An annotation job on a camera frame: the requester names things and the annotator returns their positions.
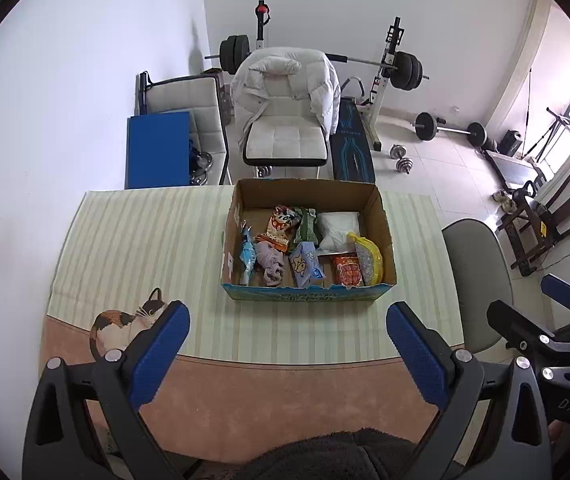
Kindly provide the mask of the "chrome dumbbell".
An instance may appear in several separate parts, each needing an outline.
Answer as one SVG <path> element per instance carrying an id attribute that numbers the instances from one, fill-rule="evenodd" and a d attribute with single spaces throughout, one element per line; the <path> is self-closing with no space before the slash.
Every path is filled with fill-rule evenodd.
<path id="1" fill-rule="evenodd" d="M 389 152 L 389 155 L 392 159 L 403 158 L 406 154 L 407 154 L 407 149 L 400 144 L 393 144 Z"/>
<path id="2" fill-rule="evenodd" d="M 396 170 L 401 174 L 411 174 L 414 162 L 408 157 L 399 158 L 396 162 Z"/>

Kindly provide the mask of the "cardboard box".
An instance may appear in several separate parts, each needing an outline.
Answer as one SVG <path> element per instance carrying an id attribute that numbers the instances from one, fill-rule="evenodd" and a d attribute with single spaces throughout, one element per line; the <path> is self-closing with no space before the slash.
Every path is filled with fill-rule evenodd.
<path id="1" fill-rule="evenodd" d="M 223 238 L 235 300 L 373 301 L 397 282 L 381 192 L 370 183 L 241 180 Z"/>

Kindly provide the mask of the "blue folded mat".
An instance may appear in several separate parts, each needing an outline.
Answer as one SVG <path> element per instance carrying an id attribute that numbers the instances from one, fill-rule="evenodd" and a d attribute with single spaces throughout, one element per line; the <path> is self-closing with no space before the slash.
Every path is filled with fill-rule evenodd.
<path id="1" fill-rule="evenodd" d="M 189 184 L 189 113 L 169 112 L 128 119 L 125 188 L 171 188 Z"/>

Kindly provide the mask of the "dark wooden folding chair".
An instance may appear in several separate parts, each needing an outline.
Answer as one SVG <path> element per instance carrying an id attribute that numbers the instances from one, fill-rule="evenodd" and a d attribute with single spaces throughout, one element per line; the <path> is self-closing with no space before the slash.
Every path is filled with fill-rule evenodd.
<path id="1" fill-rule="evenodd" d="M 570 237 L 570 175 L 545 203 L 536 200 L 528 188 L 533 188 L 530 181 L 514 193 L 516 209 L 504 214 L 498 225 L 513 249 L 515 261 L 510 267 L 523 278 L 534 273 L 535 261 Z"/>

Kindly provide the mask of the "striped cat tablecloth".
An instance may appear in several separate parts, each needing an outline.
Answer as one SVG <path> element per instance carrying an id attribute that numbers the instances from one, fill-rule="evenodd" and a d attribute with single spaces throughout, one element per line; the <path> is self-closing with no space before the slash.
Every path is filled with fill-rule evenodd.
<path id="1" fill-rule="evenodd" d="M 374 301 L 237 301 L 223 289 L 228 186 L 90 192 L 56 269 L 41 354 L 91 360 L 100 312 L 132 312 L 151 291 L 189 308 L 191 328 L 147 426 L 166 450 L 243 463 L 287 442 L 372 427 L 419 440 L 434 409 L 417 392 L 385 326 L 407 302 L 452 347 L 463 328 L 434 205 L 384 193 L 396 285 Z"/>

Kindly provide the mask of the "white pillow pack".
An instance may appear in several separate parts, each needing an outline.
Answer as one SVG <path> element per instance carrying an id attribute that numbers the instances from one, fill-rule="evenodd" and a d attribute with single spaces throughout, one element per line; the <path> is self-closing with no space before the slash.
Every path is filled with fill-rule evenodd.
<path id="1" fill-rule="evenodd" d="M 355 251 L 355 243 L 350 234 L 360 235 L 358 212 L 322 212 L 317 216 L 317 227 L 322 237 L 319 251 L 323 254 L 347 254 Z"/>

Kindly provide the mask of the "white padded side chair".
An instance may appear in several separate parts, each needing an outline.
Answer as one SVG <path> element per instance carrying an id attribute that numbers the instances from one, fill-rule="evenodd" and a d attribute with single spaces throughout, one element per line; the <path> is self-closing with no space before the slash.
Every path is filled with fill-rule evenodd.
<path id="1" fill-rule="evenodd" d="M 223 84 L 219 70 L 153 82 L 148 72 L 136 75 L 134 114 L 186 112 L 189 140 L 206 165 L 199 185 L 231 184 L 230 146 L 223 114 Z"/>

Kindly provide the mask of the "blue milk powder sachet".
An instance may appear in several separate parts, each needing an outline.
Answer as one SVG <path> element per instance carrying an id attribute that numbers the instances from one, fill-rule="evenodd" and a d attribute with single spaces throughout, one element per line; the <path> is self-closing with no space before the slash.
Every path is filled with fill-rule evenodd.
<path id="1" fill-rule="evenodd" d="M 251 226 L 244 221 L 241 226 L 242 245 L 241 252 L 239 253 L 239 261 L 242 263 L 241 277 L 238 284 L 248 286 L 251 276 L 253 275 L 253 268 L 256 265 L 256 248 L 253 242 L 253 234 L 251 234 Z"/>

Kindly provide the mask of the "purple plush cloth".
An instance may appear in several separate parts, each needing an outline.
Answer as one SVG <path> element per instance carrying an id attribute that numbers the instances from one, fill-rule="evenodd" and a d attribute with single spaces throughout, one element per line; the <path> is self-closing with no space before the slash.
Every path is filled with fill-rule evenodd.
<path id="1" fill-rule="evenodd" d="M 269 287 L 276 287 L 282 283 L 284 277 L 283 252 L 276 249 L 267 240 L 256 244 L 257 263 L 263 269 L 263 281 Z"/>

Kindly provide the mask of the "white down jacket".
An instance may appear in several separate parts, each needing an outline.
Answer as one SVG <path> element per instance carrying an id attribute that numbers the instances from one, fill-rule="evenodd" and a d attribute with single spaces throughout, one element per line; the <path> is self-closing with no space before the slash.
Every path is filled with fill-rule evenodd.
<path id="1" fill-rule="evenodd" d="M 267 49 L 258 49 L 263 53 Z M 340 83 L 333 67 L 315 70 L 307 66 L 302 75 L 279 76 L 254 70 L 239 70 L 231 82 L 235 124 L 247 132 L 262 115 L 313 117 L 328 136 L 336 132 Z"/>

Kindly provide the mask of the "chrome dumbbell near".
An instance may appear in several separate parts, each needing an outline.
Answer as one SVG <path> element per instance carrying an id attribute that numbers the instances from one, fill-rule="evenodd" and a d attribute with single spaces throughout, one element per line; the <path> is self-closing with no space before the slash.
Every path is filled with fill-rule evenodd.
<path id="1" fill-rule="evenodd" d="M 399 158 L 396 162 L 396 170 L 401 174 L 411 174 L 414 162 L 408 157 Z"/>

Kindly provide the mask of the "blue bear tissue pack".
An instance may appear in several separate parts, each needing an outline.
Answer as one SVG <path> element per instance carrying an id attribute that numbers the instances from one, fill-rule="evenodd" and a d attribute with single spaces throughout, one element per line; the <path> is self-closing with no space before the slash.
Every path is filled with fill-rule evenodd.
<path id="1" fill-rule="evenodd" d="M 317 248 L 311 242 L 299 243 L 289 255 L 291 272 L 297 287 L 321 285 L 325 274 L 317 256 Z"/>

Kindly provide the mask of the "grey office chair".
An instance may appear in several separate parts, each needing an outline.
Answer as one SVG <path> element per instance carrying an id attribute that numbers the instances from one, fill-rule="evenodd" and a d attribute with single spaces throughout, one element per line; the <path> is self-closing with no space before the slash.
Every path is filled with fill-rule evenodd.
<path id="1" fill-rule="evenodd" d="M 456 286 L 464 344 L 471 353 L 493 347 L 501 336 L 488 323 L 492 301 L 514 301 L 508 266 L 498 237 L 486 223 L 456 220 L 442 229 Z"/>

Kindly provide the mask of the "green snack bag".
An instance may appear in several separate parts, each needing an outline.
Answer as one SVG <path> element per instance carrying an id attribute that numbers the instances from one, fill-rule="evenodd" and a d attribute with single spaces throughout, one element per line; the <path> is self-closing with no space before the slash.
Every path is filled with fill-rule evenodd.
<path id="1" fill-rule="evenodd" d="M 293 238 L 294 246 L 302 242 L 311 242 L 314 246 L 319 244 L 315 224 L 317 223 L 317 211 L 314 208 L 295 207 L 294 211 L 299 215 L 296 233 Z"/>

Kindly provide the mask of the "yellow silver scrubbing mitt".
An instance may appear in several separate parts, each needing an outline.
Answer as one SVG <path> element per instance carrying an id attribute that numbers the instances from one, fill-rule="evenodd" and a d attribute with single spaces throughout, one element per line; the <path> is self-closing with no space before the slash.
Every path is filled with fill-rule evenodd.
<path id="1" fill-rule="evenodd" d="M 355 244 L 363 283 L 366 286 L 381 284 L 384 277 L 384 261 L 377 245 L 368 238 L 358 236 L 353 232 L 348 233 L 348 240 Z"/>

